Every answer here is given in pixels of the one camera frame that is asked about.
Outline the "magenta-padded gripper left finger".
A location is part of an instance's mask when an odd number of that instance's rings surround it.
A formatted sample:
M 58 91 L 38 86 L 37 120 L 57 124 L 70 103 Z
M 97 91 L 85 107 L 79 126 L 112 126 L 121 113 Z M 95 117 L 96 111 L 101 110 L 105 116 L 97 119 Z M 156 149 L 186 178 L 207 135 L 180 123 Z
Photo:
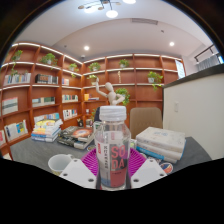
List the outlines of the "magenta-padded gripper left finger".
M 60 177 L 84 188 L 95 189 L 98 176 L 96 150 L 92 149 L 81 159 L 73 159 Z

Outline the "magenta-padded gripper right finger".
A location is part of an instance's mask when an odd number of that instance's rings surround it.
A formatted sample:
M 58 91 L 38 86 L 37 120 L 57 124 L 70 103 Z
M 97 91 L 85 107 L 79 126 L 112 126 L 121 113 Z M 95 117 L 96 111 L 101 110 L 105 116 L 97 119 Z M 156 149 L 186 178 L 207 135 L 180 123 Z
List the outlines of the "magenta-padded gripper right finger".
M 146 159 L 135 149 L 130 151 L 128 174 L 132 189 L 143 187 L 166 176 L 155 159 Z

